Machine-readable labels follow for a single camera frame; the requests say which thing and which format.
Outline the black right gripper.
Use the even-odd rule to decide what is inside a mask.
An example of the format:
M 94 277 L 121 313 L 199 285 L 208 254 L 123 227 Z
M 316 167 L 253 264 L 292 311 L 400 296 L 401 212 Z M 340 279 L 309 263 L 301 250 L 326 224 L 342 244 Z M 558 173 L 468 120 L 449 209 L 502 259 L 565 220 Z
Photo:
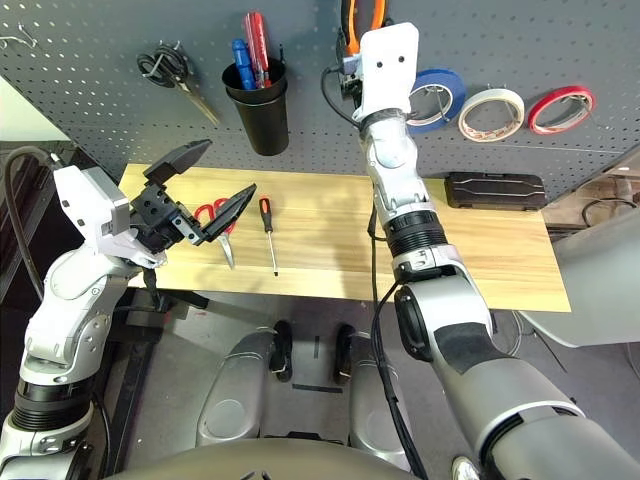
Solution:
M 354 108 L 359 108 L 362 101 L 361 55 L 342 52 L 338 58 L 338 74 L 342 98 L 351 99 Z

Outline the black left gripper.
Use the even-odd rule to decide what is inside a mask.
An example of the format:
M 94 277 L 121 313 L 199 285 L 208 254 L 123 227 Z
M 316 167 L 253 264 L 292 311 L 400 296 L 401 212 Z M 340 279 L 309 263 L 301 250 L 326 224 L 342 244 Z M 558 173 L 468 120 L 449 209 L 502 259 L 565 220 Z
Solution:
M 209 139 L 188 142 L 143 172 L 145 187 L 131 201 L 130 226 L 137 230 L 136 239 L 151 253 L 164 252 L 183 239 L 192 245 L 214 240 L 223 246 L 230 245 L 229 235 L 256 192 L 255 183 L 230 198 L 201 205 L 198 216 L 205 214 L 208 223 L 197 220 L 182 203 L 172 200 L 164 186 L 174 175 L 194 166 L 211 145 Z

